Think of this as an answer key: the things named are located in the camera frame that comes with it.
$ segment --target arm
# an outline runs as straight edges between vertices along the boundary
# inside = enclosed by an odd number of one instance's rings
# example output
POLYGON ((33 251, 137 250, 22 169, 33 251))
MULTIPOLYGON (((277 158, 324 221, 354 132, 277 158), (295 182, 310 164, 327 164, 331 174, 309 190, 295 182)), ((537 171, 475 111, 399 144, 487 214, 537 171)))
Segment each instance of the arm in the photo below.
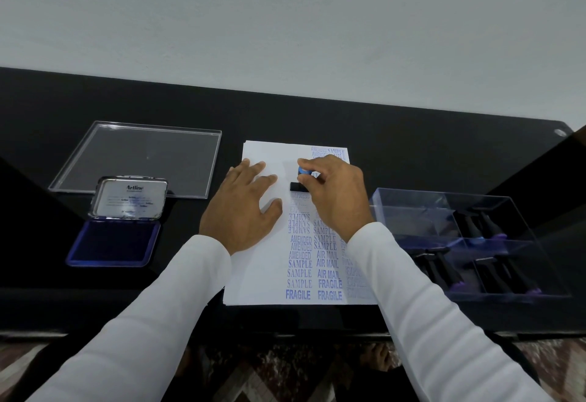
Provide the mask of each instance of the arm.
POLYGON ((333 155, 298 160, 319 216, 348 243, 422 401, 551 401, 500 347, 488 339, 374 223, 362 172, 333 155))
POLYGON ((159 401, 201 311, 230 278, 230 256, 259 242, 282 214, 265 213, 262 194, 277 181, 260 162, 231 168, 201 217, 195 235, 128 308, 66 361, 29 401, 159 401))
POLYGON ((358 230, 346 252, 369 280, 421 400, 552 400, 421 273, 382 223, 358 230))

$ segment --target white sleeve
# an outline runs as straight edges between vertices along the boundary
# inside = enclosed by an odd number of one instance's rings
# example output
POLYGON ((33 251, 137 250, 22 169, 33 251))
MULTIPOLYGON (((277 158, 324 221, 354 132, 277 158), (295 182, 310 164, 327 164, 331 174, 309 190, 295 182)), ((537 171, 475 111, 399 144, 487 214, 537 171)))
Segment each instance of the white sleeve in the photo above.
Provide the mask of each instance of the white sleeve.
POLYGON ((201 311, 230 278, 220 242, 195 235, 165 271, 29 401, 160 401, 201 311))
POLYGON ((382 223, 350 239, 421 401, 552 401, 433 284, 382 223))

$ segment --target open ink pad case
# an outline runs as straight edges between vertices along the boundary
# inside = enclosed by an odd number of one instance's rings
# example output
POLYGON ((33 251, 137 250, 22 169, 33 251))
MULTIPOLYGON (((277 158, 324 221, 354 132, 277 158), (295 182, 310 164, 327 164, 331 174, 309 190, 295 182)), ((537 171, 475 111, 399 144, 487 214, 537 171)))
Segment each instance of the open ink pad case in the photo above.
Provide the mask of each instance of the open ink pad case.
POLYGON ((98 181, 86 221, 66 258, 69 266, 142 267, 157 241, 167 181, 113 176, 98 181))

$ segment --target paper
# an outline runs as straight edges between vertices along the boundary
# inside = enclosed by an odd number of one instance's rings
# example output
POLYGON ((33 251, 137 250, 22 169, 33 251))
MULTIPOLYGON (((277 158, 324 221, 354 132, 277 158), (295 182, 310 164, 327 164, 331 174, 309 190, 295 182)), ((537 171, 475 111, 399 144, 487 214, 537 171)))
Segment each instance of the paper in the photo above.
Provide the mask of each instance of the paper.
POLYGON ((281 198, 283 214, 260 243, 232 256, 226 305, 376 305, 362 272, 346 257, 346 244, 321 221, 309 193, 289 190, 297 182, 298 158, 327 154, 350 162, 346 148, 244 143, 243 158, 266 162, 261 175, 278 176, 261 209, 281 198))

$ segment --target person's left hand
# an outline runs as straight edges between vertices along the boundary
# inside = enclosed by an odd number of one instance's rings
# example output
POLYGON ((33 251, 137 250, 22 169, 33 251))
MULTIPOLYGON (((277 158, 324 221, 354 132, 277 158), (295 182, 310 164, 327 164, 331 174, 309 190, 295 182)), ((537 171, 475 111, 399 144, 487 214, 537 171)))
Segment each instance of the person's left hand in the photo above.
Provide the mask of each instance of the person's left hand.
POLYGON ((230 168, 201 216, 200 235, 213 237, 230 255, 260 242, 283 213, 281 199, 273 200, 264 214, 260 211, 260 197, 277 181, 276 175, 269 175, 253 182, 265 166, 264 161, 250 166, 250 160, 245 158, 236 168, 230 168))

